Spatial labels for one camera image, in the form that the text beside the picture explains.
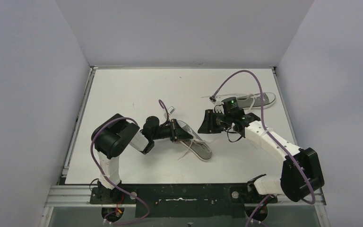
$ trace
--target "white table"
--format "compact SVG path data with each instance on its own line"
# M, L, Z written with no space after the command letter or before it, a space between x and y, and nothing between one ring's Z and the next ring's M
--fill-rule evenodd
M92 132L116 113L135 119L140 127L147 117L155 115L164 121L158 104L162 99L176 111L171 118L185 121L195 131L204 111L213 108L208 98L219 85L238 69L98 69L91 86L78 136L71 156L67 184L89 184L99 177L90 156ZM265 124L279 135L294 142L271 69L253 69L264 92L273 92L276 103L265 109ZM247 73L230 79L219 94L258 93L257 83ZM260 116L259 110L253 111ZM147 154L128 146L120 156L123 183L243 183L268 174L280 176L281 165L248 140L230 143L226 134L200 135L207 141L212 159L200 161L191 152L177 160L186 148L169 139L156 140Z

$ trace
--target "shoe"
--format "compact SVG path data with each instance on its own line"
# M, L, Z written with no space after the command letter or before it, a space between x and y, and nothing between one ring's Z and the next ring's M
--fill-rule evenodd
M272 92L264 92L264 109L271 107L276 100L276 95ZM239 93L230 93L225 95L217 95L215 97L216 102L212 102L215 105L215 111L218 113L223 112L222 109L222 100L228 98L228 97L236 97L237 104L239 105L240 109L260 109L261 108L261 99L260 94L239 94Z

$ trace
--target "grey wall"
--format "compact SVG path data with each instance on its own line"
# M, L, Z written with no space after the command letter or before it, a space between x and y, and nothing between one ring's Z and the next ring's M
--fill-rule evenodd
M0 226L37 226L88 71L54 0L0 0Z
M57 0L91 65L275 66L313 0Z
M363 1L315 0L277 74L299 144L319 153L332 226L363 226Z

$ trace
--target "metal frame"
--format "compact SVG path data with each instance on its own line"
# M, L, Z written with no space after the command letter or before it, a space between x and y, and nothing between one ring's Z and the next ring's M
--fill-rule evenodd
M88 75L86 87L84 88L83 100L81 102L81 107L80 107L80 110L79 110L78 115L77 115L77 121L76 121L76 125L74 126L73 135L71 137L71 141L70 141L70 145L69 145L69 149L68 149L68 154L66 155L64 169L69 168L71 155L73 154L74 145L76 144L78 130L80 129L81 121L83 120L83 115L84 115L84 111L86 109L86 103L87 103L87 100L88 100L88 95L90 94L90 90L91 90L91 86L92 86L92 83L93 83L93 80L94 80L96 69L97 69L97 67L92 67L90 69L90 73Z
M87 83L86 83L86 87L84 90L84 95L83 95L83 100L81 103L81 107L80 110L78 112L78 116L77 116L77 121L75 124L75 128L73 131L73 135L70 141L70 145L69 145L69 149L68 149L68 153L66 156L66 161L64 164L64 168L62 171L62 177L66 177L68 169L69 169L69 164L70 164L70 160L71 160L71 156L73 153L73 149L74 149L74 145L76 143L76 139L77 139L77 135L78 135L78 131L81 125L81 121L83 118L83 114L84 114L84 110L86 107L86 103L88 100L88 96L91 90L91 86L92 86L92 82L94 80L94 76L95 76L95 72L97 69L216 69L216 67L204 67L203 65L192 65L191 67L124 67L124 66L93 66L91 67L90 73L88 75L88 79L87 79ZM292 132L293 135L293 139L295 144L297 144L297 140L295 137L295 133L290 121L290 117L288 114L288 111L286 109L285 103L283 101L283 97L282 94L280 92L280 87L279 87L279 83L277 81L277 76L276 76L276 72L275 72L275 67L271 67L272 72L274 74L274 79L280 94L280 98L285 110L285 114L287 116L287 120L290 126L290 130ZM328 217L326 215L326 211L325 211L325 207L324 205L326 205L325 202L325 198L323 196L323 192L322 189L320 189L319 191L317 191L319 193L315 194L315 198L316 198L316 203L315 203L315 209L318 215L318 219L320 222L320 225L322 227L330 227L329 224L329 220ZM104 204L104 205L100 205L100 204L90 204L90 196L91 196L91 191L89 189L88 185L64 185L64 186L60 186L60 185L54 185L51 187L46 203L45 203L45 207L42 213L42 217L41 217L41 221L39 224L39 227L48 227L50 220L51 220L51 215L53 212L53 208L54 207L115 207L116 204ZM275 204L269 204L269 206L292 206L292 205L306 205L306 203L300 201L300 202L292 202L290 201L286 196L278 196L278 203ZM245 204L245 206L253 206L253 205L257 205L257 204ZM135 207L135 204L120 204L118 205L119 207Z
M91 191L88 185L66 185L52 186L45 207L116 207L116 204L90 204ZM320 193L315 194L316 205L323 206L325 201ZM286 196L279 195L278 203L269 206L300 206L305 205L303 201L292 202ZM246 206L257 205L256 203L246 203ZM135 207L135 204L119 204L118 207Z

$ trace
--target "screw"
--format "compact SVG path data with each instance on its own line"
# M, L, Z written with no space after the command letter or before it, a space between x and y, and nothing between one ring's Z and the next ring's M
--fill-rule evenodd
M239 193L236 192L236 191L232 192L232 198L233 199L238 199L239 198Z
M134 196L137 196L137 193L135 193L135 192L132 192L131 194L134 195ZM135 200L136 197L130 196L130 199Z

